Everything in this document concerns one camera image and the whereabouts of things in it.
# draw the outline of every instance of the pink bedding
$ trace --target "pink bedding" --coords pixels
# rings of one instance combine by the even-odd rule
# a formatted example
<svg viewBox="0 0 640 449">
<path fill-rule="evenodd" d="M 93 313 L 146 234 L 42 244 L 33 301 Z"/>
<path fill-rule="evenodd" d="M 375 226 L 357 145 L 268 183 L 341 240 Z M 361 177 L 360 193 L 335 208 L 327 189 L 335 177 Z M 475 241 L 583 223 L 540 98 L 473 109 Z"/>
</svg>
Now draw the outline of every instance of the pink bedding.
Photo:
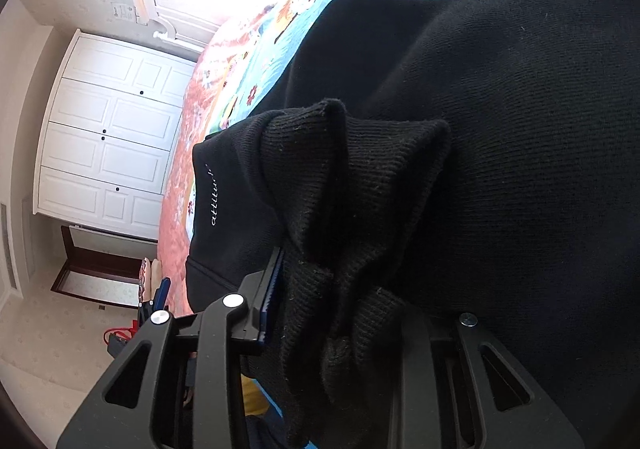
<svg viewBox="0 0 640 449">
<path fill-rule="evenodd" d="M 193 185 L 191 149 L 202 142 L 208 123 L 220 112 L 218 99 L 225 80 L 238 55 L 252 47 L 252 35 L 260 25 L 268 8 L 254 18 L 229 21 L 216 32 L 214 39 L 200 55 L 193 77 L 184 96 L 180 136 L 167 184 L 158 239 L 158 258 L 162 261 L 163 275 L 171 278 L 167 304 L 180 317 L 192 313 L 187 301 L 184 263 L 189 254 L 190 238 L 186 222 L 190 188 Z"/>
</svg>

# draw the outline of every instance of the door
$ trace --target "door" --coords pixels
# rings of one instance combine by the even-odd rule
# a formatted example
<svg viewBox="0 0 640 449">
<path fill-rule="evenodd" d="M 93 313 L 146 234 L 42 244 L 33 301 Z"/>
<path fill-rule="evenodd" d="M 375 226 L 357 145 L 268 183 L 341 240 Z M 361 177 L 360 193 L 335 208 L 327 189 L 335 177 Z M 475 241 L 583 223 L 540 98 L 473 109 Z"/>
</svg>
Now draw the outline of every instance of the door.
<svg viewBox="0 0 640 449">
<path fill-rule="evenodd" d="M 141 96 L 62 79 L 49 120 L 170 151 L 181 112 Z"/>
<path fill-rule="evenodd" d="M 168 161 L 168 151 L 56 122 L 42 150 L 42 166 L 158 194 Z"/>
<path fill-rule="evenodd" d="M 106 86 L 182 108 L 195 64 L 83 34 L 66 64 L 64 78 Z"/>
<path fill-rule="evenodd" d="M 106 231 L 158 239 L 162 196 L 40 168 L 38 211 Z"/>
</svg>

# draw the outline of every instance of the black sweatshirt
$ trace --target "black sweatshirt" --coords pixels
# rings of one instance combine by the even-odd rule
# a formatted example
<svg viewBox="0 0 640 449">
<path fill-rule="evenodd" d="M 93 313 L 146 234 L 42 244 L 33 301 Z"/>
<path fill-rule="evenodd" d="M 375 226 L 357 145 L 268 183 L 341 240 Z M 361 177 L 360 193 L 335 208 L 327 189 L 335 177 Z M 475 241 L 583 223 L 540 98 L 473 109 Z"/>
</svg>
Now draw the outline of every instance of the black sweatshirt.
<svg viewBox="0 0 640 449">
<path fill-rule="evenodd" d="M 285 245 L 250 365 L 292 444 L 376 435 L 402 302 L 475 313 L 606 437 L 640 385 L 639 9 L 334 0 L 252 116 L 194 148 L 192 308 Z"/>
</svg>

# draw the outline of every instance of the wardrobe door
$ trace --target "wardrobe door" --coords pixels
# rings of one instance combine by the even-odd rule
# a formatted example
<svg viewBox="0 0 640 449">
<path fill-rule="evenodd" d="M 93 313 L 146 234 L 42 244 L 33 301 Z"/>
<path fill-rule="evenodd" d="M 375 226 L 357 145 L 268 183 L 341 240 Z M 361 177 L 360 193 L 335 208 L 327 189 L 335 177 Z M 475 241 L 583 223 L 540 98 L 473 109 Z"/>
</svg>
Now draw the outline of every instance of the wardrobe door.
<svg viewBox="0 0 640 449">
<path fill-rule="evenodd" d="M 169 151 L 181 112 L 141 96 L 62 79 L 49 120 Z"/>
<path fill-rule="evenodd" d="M 162 196 L 40 168 L 38 211 L 98 229 L 158 239 Z"/>
<path fill-rule="evenodd" d="M 49 122 L 42 165 L 160 194 L 169 152 Z"/>
<path fill-rule="evenodd" d="M 106 86 L 182 108 L 194 63 L 83 34 L 63 77 Z"/>
</svg>

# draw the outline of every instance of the silver bolt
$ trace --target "silver bolt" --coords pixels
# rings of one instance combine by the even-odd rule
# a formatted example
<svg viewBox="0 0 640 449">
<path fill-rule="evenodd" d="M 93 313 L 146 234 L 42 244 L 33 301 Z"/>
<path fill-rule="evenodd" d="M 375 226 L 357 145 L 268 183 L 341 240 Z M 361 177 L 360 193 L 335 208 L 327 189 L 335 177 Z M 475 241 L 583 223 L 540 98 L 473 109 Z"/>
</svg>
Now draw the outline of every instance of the silver bolt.
<svg viewBox="0 0 640 449">
<path fill-rule="evenodd" d="M 478 324 L 478 318 L 469 312 L 465 312 L 460 315 L 460 324 L 462 324 L 462 326 L 473 327 Z"/>
<path fill-rule="evenodd" d="M 222 300 L 222 304 L 229 308 L 235 308 L 237 306 L 240 306 L 243 301 L 244 297 L 242 297 L 240 294 L 228 294 Z"/>
<path fill-rule="evenodd" d="M 163 324 L 169 321 L 170 314 L 166 310 L 156 310 L 151 314 L 151 322 L 153 324 Z"/>
</svg>

